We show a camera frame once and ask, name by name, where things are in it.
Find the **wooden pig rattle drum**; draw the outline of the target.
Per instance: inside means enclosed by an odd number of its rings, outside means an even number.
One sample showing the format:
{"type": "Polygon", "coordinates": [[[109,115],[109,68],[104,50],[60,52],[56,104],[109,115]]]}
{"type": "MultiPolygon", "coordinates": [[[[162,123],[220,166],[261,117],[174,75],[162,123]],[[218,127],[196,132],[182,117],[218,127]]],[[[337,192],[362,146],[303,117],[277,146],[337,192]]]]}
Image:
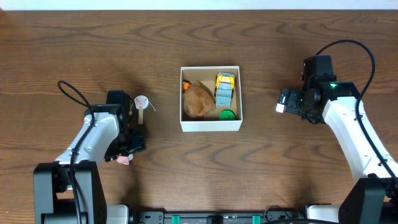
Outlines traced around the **wooden pig rattle drum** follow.
{"type": "Polygon", "coordinates": [[[139,95],[137,97],[135,97],[132,101],[131,101],[131,105],[130,105],[130,109],[129,109],[129,116],[133,115],[134,112],[134,108],[136,110],[138,110],[138,119],[137,119],[137,123],[138,125],[143,125],[144,123],[144,110],[148,107],[151,106],[152,109],[154,111],[156,111],[155,107],[153,106],[153,104],[150,102],[150,100],[148,99],[148,97],[146,97],[145,95],[139,95]]]}

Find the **pink pig figurine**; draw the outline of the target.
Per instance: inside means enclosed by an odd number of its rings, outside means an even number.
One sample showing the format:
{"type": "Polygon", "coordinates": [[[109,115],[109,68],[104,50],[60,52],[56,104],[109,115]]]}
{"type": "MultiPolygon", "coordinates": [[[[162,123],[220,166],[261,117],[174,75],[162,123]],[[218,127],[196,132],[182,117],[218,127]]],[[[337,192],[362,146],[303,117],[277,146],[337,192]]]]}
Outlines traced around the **pink pig figurine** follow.
{"type": "Polygon", "coordinates": [[[120,164],[129,165],[134,158],[134,154],[128,156],[117,155],[116,161],[120,164]]]}

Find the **white cardboard box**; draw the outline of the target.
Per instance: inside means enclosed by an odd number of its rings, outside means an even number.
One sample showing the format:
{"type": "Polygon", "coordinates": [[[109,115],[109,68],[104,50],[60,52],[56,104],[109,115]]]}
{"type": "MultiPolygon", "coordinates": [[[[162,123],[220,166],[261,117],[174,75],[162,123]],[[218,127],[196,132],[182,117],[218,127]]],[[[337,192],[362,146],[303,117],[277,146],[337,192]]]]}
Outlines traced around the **white cardboard box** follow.
{"type": "Polygon", "coordinates": [[[217,107],[200,119],[193,119],[185,112],[183,91],[180,90],[180,124],[184,132],[207,131],[238,131],[243,122],[243,106],[241,94],[241,74],[238,66],[182,67],[180,69],[180,84],[184,81],[198,82],[210,94],[214,95],[216,75],[219,72],[235,74],[235,87],[229,108],[235,115],[233,121],[220,120],[222,111],[227,107],[217,107]]]}

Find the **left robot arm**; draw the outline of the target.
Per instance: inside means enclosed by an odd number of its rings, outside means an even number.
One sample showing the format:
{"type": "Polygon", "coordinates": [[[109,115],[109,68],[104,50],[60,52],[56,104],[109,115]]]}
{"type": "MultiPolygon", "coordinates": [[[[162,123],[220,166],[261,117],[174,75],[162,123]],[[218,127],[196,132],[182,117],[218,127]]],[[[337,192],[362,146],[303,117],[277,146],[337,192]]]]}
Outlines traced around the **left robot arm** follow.
{"type": "Polygon", "coordinates": [[[98,168],[102,162],[129,164],[145,150],[142,133],[129,127],[130,96],[109,91],[106,103],[85,112],[70,146],[34,170],[36,223],[134,223],[127,205],[106,202],[98,168]]]}

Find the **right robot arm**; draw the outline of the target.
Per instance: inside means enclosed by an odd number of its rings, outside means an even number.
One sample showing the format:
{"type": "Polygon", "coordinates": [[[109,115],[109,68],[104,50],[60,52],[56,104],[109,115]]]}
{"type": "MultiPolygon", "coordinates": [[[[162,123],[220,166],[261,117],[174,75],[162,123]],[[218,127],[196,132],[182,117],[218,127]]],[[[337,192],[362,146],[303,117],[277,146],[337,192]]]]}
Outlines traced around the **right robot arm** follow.
{"type": "Polygon", "coordinates": [[[341,205],[308,205],[313,223],[397,223],[397,162],[386,150],[364,110],[354,83],[339,82],[329,55],[303,61],[300,90],[282,89],[276,110],[326,124],[349,164],[354,187],[341,205]]]}

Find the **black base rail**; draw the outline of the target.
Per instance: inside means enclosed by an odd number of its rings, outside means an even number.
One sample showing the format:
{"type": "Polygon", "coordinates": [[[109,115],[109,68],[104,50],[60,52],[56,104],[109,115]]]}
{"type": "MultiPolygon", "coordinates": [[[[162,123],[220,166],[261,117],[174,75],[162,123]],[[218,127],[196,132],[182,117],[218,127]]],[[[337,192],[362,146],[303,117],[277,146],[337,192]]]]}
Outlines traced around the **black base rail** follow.
{"type": "Polygon", "coordinates": [[[335,218],[309,218],[303,210],[272,206],[263,212],[167,212],[129,211],[127,224],[263,224],[338,223],[335,218]]]}

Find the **green round disc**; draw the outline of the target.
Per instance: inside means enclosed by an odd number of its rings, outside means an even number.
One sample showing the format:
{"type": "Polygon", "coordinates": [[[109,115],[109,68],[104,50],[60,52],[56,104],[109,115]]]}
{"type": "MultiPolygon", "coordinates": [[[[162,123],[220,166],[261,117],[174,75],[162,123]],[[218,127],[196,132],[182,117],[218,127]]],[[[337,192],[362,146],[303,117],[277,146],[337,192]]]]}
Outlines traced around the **green round disc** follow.
{"type": "Polygon", "coordinates": [[[236,119],[236,115],[231,110],[223,110],[219,115],[220,121],[234,121],[236,119]]]}

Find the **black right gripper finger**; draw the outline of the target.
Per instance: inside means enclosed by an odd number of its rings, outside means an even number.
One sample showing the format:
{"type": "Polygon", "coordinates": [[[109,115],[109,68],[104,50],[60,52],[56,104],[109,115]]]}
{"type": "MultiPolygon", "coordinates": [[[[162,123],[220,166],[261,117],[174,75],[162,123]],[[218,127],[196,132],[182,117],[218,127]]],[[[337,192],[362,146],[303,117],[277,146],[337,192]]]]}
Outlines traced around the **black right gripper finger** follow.
{"type": "Polygon", "coordinates": [[[275,108],[276,112],[283,113],[287,107],[289,101],[290,90],[288,88],[283,88],[280,92],[277,106],[275,108]]]}
{"type": "Polygon", "coordinates": [[[299,99],[301,91],[289,89],[289,99],[287,100],[287,105],[285,111],[291,114],[299,114],[299,99]]]}

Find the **brown plush toy with carrot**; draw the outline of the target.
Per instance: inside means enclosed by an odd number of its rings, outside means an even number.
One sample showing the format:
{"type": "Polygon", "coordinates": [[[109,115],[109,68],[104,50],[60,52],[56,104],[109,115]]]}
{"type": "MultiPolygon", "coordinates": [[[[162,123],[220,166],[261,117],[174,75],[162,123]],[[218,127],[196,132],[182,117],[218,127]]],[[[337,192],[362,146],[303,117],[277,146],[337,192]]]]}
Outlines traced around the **brown plush toy with carrot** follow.
{"type": "Polygon", "coordinates": [[[215,102],[206,86],[200,82],[183,83],[183,109],[191,118],[201,118],[215,110],[215,102]]]}

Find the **yellow grey toy truck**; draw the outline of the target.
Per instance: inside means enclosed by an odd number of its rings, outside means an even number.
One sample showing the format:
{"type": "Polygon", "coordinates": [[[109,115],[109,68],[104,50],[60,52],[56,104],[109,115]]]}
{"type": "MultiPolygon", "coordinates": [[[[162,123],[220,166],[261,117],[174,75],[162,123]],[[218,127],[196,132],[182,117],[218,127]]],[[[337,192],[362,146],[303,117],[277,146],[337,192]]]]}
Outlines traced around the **yellow grey toy truck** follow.
{"type": "Polygon", "coordinates": [[[235,88],[235,74],[218,72],[216,76],[216,107],[230,107],[235,88]]]}

